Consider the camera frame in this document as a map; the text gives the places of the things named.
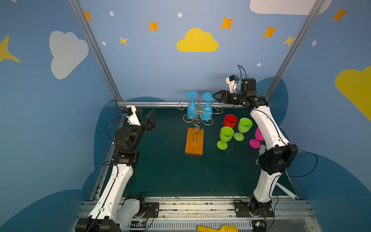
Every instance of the white brush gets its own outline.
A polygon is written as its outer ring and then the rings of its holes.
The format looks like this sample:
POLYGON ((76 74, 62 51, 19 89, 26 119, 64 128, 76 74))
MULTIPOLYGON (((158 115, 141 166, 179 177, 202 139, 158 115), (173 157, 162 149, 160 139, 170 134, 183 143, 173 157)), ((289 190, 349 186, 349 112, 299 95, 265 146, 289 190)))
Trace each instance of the white brush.
MULTIPOLYGON (((259 156, 261 156, 262 154, 264 154, 266 148, 267 147, 265 145, 261 145, 260 146, 260 148, 259 148, 259 156)), ((258 161, 259 156, 257 157, 257 159, 255 161, 256 165, 259 165, 259 161, 258 161)))

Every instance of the yellow cloud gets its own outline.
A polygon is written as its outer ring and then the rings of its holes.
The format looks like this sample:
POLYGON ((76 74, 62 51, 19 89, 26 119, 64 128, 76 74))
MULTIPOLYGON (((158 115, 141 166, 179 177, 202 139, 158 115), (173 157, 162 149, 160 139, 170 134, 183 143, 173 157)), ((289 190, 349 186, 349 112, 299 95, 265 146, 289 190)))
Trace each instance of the yellow cloud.
POLYGON ((335 85, 369 120, 371 120, 371 66, 363 71, 347 69, 335 78, 335 85))
POLYGON ((177 49, 182 52, 213 52, 219 47, 213 36, 200 28, 187 31, 184 39, 178 41, 177 49))

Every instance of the green wine glass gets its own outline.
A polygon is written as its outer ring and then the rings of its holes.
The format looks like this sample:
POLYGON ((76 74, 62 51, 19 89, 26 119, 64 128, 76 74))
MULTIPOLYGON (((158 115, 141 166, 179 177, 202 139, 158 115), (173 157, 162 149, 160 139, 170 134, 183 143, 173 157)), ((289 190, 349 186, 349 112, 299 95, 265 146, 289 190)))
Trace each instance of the green wine glass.
POLYGON ((220 130, 220 141, 217 143, 217 146, 221 150, 227 149, 228 145, 227 142, 232 139, 233 136, 233 129, 230 127, 222 127, 220 130))
POLYGON ((253 122, 248 118, 241 118, 240 122, 238 123, 238 131, 234 134, 234 138, 237 141, 242 141, 244 139, 244 136, 242 133, 246 133, 250 130, 250 128, 253 126, 253 122))

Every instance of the yellow handle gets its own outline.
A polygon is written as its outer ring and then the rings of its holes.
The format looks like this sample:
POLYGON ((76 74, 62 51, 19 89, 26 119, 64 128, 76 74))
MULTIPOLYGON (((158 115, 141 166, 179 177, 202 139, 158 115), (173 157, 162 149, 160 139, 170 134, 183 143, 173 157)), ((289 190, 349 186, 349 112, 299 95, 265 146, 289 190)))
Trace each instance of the yellow handle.
POLYGON ((198 232, 218 232, 219 230, 212 229, 206 226, 197 226, 197 231, 198 232))

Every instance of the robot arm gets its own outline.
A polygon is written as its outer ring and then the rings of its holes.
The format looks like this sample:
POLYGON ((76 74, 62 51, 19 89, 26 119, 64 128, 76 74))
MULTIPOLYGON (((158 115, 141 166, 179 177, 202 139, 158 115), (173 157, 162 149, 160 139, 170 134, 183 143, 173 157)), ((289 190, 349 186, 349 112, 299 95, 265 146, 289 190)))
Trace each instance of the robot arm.
POLYGON ((213 97, 220 103, 242 105, 257 123, 265 139, 267 151, 259 156, 260 177, 249 203, 250 214, 258 217, 269 210, 277 180, 296 156, 297 146, 283 136, 272 117, 267 100, 256 96, 256 80, 241 80, 241 93, 221 90, 213 97))
POLYGON ((128 105, 122 110, 123 116, 127 117, 132 125, 132 130, 121 127, 115 132, 116 150, 111 176, 88 218, 79 219, 76 232, 122 232, 133 216, 140 217, 144 214, 142 195, 134 195, 125 200, 119 211, 118 207, 125 187, 138 163, 137 145, 144 131, 155 128, 155 110, 153 109, 145 117, 146 123, 139 121, 135 106, 128 105))

